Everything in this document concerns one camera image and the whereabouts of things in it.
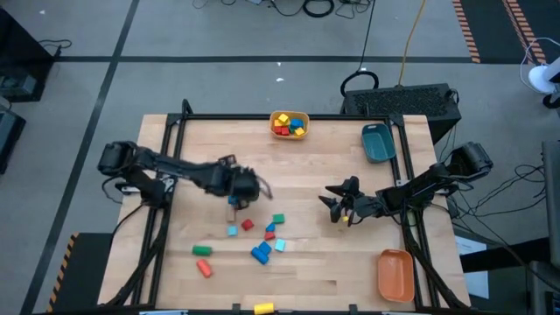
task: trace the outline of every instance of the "yellow block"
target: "yellow block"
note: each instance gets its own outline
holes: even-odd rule
[[[263,303],[255,305],[255,315],[272,314],[274,312],[273,303]]]
[[[301,137],[305,133],[305,130],[303,128],[297,128],[294,133],[296,134],[296,137]]]
[[[290,118],[286,114],[281,114],[278,117],[278,120],[280,121],[280,123],[282,123],[283,126],[287,126],[290,123]]]

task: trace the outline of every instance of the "orange block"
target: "orange block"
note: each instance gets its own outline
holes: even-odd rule
[[[196,266],[199,267],[199,270],[202,273],[202,276],[210,277],[212,275],[212,268],[210,268],[210,265],[208,264],[206,259],[198,260],[196,262]]]

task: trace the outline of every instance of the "green block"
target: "green block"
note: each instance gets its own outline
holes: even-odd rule
[[[196,256],[210,256],[212,254],[212,248],[210,246],[192,246],[192,253]]]
[[[284,215],[282,213],[272,214],[272,223],[274,224],[284,223]]]

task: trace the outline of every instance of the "yellow cable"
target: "yellow cable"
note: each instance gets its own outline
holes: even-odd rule
[[[404,47],[404,55],[402,56],[401,74],[399,74],[398,85],[401,85],[401,80],[403,79],[404,64],[406,63],[406,54],[409,52],[409,44],[410,44],[410,40],[412,39],[412,34],[414,33],[414,30],[417,28],[418,20],[422,15],[422,11],[424,10],[425,5],[426,5],[426,0],[422,0],[422,4],[420,5],[420,10],[418,10],[418,14],[416,14],[416,20],[414,20],[414,24],[412,25],[412,30],[410,30],[409,39],[406,41],[406,46]]]

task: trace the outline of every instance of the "blue bowl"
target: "blue bowl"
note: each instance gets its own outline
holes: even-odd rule
[[[384,123],[373,123],[361,130],[361,141],[369,163],[385,162],[396,155],[395,143]]]

